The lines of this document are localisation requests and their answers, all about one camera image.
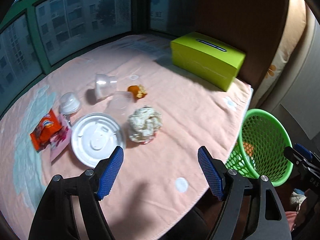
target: brown wooden panel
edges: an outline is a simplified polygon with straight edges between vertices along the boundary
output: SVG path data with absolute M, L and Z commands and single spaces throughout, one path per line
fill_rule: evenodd
M 283 33 L 289 0 L 200 0 L 197 31 L 246 53 L 238 78 L 260 85 Z

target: metal screw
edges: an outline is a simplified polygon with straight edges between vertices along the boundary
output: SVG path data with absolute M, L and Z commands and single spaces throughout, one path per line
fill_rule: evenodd
M 60 175 L 54 175 L 52 178 L 53 181 L 59 181 L 60 179 L 61 179 Z
M 262 176 L 261 176 L 261 179 L 262 179 L 263 181 L 268 181 L 268 180 L 269 180 L 269 178 L 268 178 L 266 175 L 262 175 Z
M 88 169 L 88 170 L 85 171 L 84 174 L 87 175 L 87 176 L 91 176 L 93 173 L 94 173 L 93 169 Z
M 234 170 L 234 169 L 229 169 L 229 170 L 228 170 L 228 173 L 229 173 L 230 175 L 234 176 L 234 175 L 237 174 L 237 171 Z

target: green box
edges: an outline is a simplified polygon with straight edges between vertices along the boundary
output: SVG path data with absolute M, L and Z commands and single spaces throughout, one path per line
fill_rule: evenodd
M 237 76 L 245 54 L 200 33 L 171 41 L 172 62 L 227 91 Z

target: green trash bin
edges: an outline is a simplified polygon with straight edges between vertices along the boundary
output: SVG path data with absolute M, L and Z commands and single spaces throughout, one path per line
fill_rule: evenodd
M 287 146 L 292 144 L 282 124 L 266 111 L 251 109 L 226 167 L 249 178 L 266 175 L 274 187 L 280 186 L 289 178 L 293 167 L 283 155 Z

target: pink tablecloth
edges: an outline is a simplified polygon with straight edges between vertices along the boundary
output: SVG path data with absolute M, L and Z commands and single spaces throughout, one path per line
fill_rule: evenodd
M 78 93 L 83 106 L 72 122 L 85 114 L 104 111 L 108 99 L 96 103 L 93 97 L 96 73 L 117 76 L 118 90 L 143 84 L 148 95 L 134 108 L 150 105 L 163 115 L 163 128 L 154 141 L 147 145 L 127 142 L 119 175 L 110 195 L 100 203 L 118 240 L 158 239 L 192 208 L 208 189 L 197 162 L 198 148 L 205 145 L 214 158 L 225 162 L 251 97 L 250 86 L 237 79 L 228 92 L 222 92 L 170 65 L 169 40 L 154 36 L 128 36 L 67 62 L 21 97 L 0 122 L 5 130 L 0 138 L 4 151 L 0 155 L 0 185 L 6 189 L 0 195 L 0 209 L 21 240 L 27 239 L 34 215 L 12 182 L 13 138 L 19 132 L 23 113 L 36 92 L 46 85 L 48 92 L 57 93 L 53 105 L 56 113 L 59 96 L 69 91 Z M 139 78 L 132 81 L 132 75 Z M 69 147 L 52 164 L 49 155 L 48 148 L 41 152 L 40 176 L 45 186 L 55 174 L 68 178 L 88 168 Z M 179 177 L 188 181 L 184 193 L 175 186 Z M 85 239 L 74 200 L 78 229 Z

